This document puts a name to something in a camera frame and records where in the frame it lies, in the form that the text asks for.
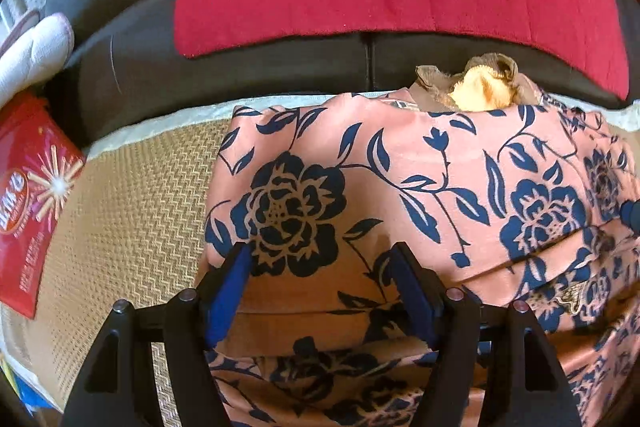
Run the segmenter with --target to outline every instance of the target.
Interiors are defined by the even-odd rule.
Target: metal rivet
[[[129,306],[131,306],[131,303],[127,299],[118,299],[113,303],[111,309],[116,313],[124,313]]]
[[[178,297],[182,302],[191,302],[197,296],[198,294],[193,288],[187,288],[186,290],[182,290],[180,293],[178,293]]]
[[[529,305],[525,301],[513,301],[513,307],[518,313],[529,311]]]
[[[462,301],[465,298],[465,293],[460,288],[449,288],[447,298],[452,301]]]

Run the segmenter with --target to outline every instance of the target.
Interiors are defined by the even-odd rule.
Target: blue rose pattern
[[[254,275],[313,275],[338,257],[330,220],[346,206],[344,175],[335,167],[310,165],[283,152],[258,169],[246,193],[231,210],[236,235],[255,242]]]
[[[594,150],[591,158],[584,159],[584,168],[589,176],[591,190],[602,219],[608,221],[618,217],[620,215],[618,203],[620,181],[613,172],[610,153],[605,155],[597,149]]]
[[[552,107],[557,110],[559,123],[569,138],[577,132],[605,136],[601,131],[602,121],[596,118],[595,124],[589,123],[582,111],[568,109],[547,94],[543,95],[543,103],[546,107],[518,107],[521,129],[497,153],[484,151],[486,204],[481,203],[479,195],[468,188],[452,185],[449,178],[447,150],[457,136],[455,133],[474,136],[478,133],[473,118],[462,113],[430,113],[431,117],[446,121],[450,128],[443,130],[444,126],[434,126],[423,137],[422,146],[442,156],[441,182],[419,172],[402,181],[391,179],[388,172],[394,158],[386,151],[383,128],[366,138],[367,162],[350,163],[349,156],[361,123],[352,124],[344,131],[333,165],[306,165],[302,158],[285,151],[273,161],[260,166],[253,177],[250,192],[238,201],[221,201],[218,204],[229,203],[230,222],[236,235],[243,241],[252,242],[255,247],[253,275],[278,276],[288,270],[294,276],[309,277],[334,263],[338,257],[338,244],[344,242],[364,263],[364,275],[378,286],[380,299],[338,292],[344,309],[329,312],[337,315],[367,315],[369,328],[362,339],[363,346],[358,350],[321,352],[316,349],[313,338],[307,337],[294,345],[295,356],[276,357],[276,367],[267,375],[260,372],[257,361],[241,362],[213,353],[209,360],[214,375],[233,373],[239,378],[266,380],[295,402],[292,409],[298,416],[307,410],[314,410],[338,425],[376,427],[409,424],[422,392],[392,375],[401,360],[380,362],[374,354],[367,352],[366,347],[370,343],[390,342],[396,337],[411,335],[412,327],[402,302],[386,299],[386,288],[392,285],[386,254],[380,254],[369,264],[357,248],[357,241],[382,221],[372,216],[340,231],[335,228],[337,221],[334,218],[347,206],[344,194],[344,172],[347,169],[370,172],[380,182],[393,187],[406,211],[404,217],[409,218],[426,241],[439,244],[441,233],[446,230],[444,227],[449,226],[460,245],[459,251],[452,252],[450,256],[458,269],[471,266],[473,258],[466,249],[471,246],[469,238],[461,236],[456,220],[462,216],[486,225],[491,221],[493,224],[499,223],[499,240],[504,251],[514,267],[524,267],[518,272],[522,274],[522,279],[514,298],[524,295],[547,333],[556,333],[561,319],[571,315],[576,334],[598,332],[600,337],[594,344],[596,351],[602,350],[612,340],[620,345],[630,335],[640,335],[638,306],[630,315],[608,325],[604,321],[612,277],[625,280],[626,287],[632,284],[632,280],[640,279],[638,250],[634,250],[634,265],[623,266],[620,258],[617,258],[612,267],[602,266],[596,273],[591,273],[591,262],[612,250],[614,242],[597,227],[588,226],[590,217],[578,195],[577,188],[580,187],[564,181],[564,170],[568,166],[574,168],[572,160],[577,155],[577,149],[559,153],[531,132],[536,114],[549,112]],[[294,129],[293,145],[309,126],[316,120],[321,121],[324,109],[316,108],[305,114],[300,109],[280,112],[273,109],[271,120],[257,128],[261,134],[272,134],[291,127]],[[506,114],[503,110],[495,110],[489,115],[499,119]],[[237,110],[235,116],[257,116],[257,112],[243,107]],[[228,153],[227,150],[240,132],[240,128],[236,128],[225,137],[221,153]],[[221,159],[229,172],[236,175],[254,161],[253,155],[254,149],[248,150],[233,164],[222,154]],[[511,191],[508,191],[500,167],[504,162],[510,162],[522,172],[522,178]],[[610,153],[594,149],[590,157],[583,158],[583,164],[589,185],[582,188],[589,203],[599,208],[604,220],[619,216],[620,182],[614,171],[625,170],[625,153],[612,158]],[[537,174],[535,179],[532,178],[533,174]],[[428,213],[416,198],[418,193],[433,198],[443,209],[446,223],[438,222]],[[450,200],[446,198],[452,198],[456,205],[448,204]],[[577,230],[582,230],[583,246],[578,248],[575,260],[564,273],[548,280],[545,261],[538,254]],[[207,222],[206,236],[207,242],[226,255],[231,240],[224,223],[217,219],[213,223]],[[580,307],[571,311],[562,301],[562,295],[575,285],[581,285]],[[435,360],[436,353],[427,350],[423,357],[414,362],[414,367],[430,371]],[[588,402],[593,394],[607,382],[611,373],[627,374],[631,364],[629,351],[623,350],[611,360],[600,356],[595,363],[568,375],[584,423],[588,421]],[[359,391],[354,396],[331,403],[329,397],[340,379],[364,379],[366,383],[358,387]],[[241,380],[221,381],[241,391]],[[251,416],[267,423],[274,422],[248,396],[244,398],[250,404],[248,412]]]

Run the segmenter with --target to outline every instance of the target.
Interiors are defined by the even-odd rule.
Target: navy blue flower print
[[[577,328],[593,324],[604,315],[610,293],[611,278],[603,267],[595,277],[587,281],[583,290],[584,303],[574,317]]]
[[[423,136],[422,139],[433,147],[436,151],[443,152],[449,146],[449,135],[441,132],[436,127],[431,127],[431,136]]]
[[[616,358],[616,365],[613,368],[613,376],[628,377],[629,373],[633,370],[634,359],[629,351],[622,351]]]
[[[411,320],[404,304],[400,302],[387,303],[369,312],[369,328],[367,328],[363,342],[394,339],[413,333]]]
[[[365,387],[360,396],[342,400],[324,414],[338,425],[356,427],[398,427],[409,425],[418,409],[422,391],[407,390],[402,380],[380,377]]]
[[[255,173],[251,192],[231,210],[236,235],[255,243],[254,275],[280,275],[286,267],[308,277],[338,257],[329,222],[346,206],[344,175],[335,167],[309,165],[283,152]]]
[[[566,114],[560,114],[560,121],[571,134],[585,130],[586,128],[582,114],[575,110],[568,110]]]
[[[277,357],[277,367],[269,380],[299,400],[300,405],[310,405],[327,398],[338,377],[377,377],[397,363],[398,360],[381,363],[370,353],[351,349],[316,351],[307,356],[296,353],[293,357]]]
[[[545,330],[545,333],[555,333],[558,331],[560,317],[566,312],[555,297],[556,290],[552,287],[540,288],[527,297],[527,302],[536,314],[536,318],[543,330]]]
[[[620,181],[610,163],[610,155],[605,156],[597,149],[593,151],[591,158],[584,159],[584,168],[587,170],[591,190],[604,221],[620,215],[618,203]]]
[[[551,96],[549,93],[547,92],[542,92],[542,96],[540,98],[540,103],[542,103],[543,105],[550,105],[552,107],[558,108],[562,111],[568,111],[569,108],[566,107],[566,105],[564,105],[564,103],[560,102],[558,99],[556,99],[555,97]]]
[[[573,187],[521,180],[511,193],[516,216],[500,230],[500,241],[516,261],[585,225],[584,205]]]
[[[583,425],[588,421],[587,409],[591,396],[604,383],[609,371],[607,359],[598,357],[593,365],[584,365],[567,375],[569,388],[574,395],[575,404]]]

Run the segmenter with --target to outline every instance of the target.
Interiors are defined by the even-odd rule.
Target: white oven mitt
[[[0,46],[0,108],[17,92],[58,73],[74,48],[74,32],[62,13],[45,17],[27,30],[21,24],[25,19]]]

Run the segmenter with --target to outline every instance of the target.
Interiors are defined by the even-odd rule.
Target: brown fabric
[[[500,53],[487,53],[471,58],[466,63],[465,70],[459,74],[443,73],[436,66],[415,68],[418,78],[410,88],[410,92],[420,106],[420,110],[431,112],[461,110],[450,95],[454,86],[461,82],[472,68],[490,68],[493,77],[502,80],[513,89],[513,104],[540,104],[542,94],[538,86],[524,74],[518,73],[518,65],[512,58]]]
[[[35,320],[3,320],[11,335],[24,334],[31,368],[59,405],[116,299],[144,307],[191,285],[210,168],[227,127],[167,131],[87,163],[47,252]],[[154,358],[165,425],[179,425],[158,346]]]

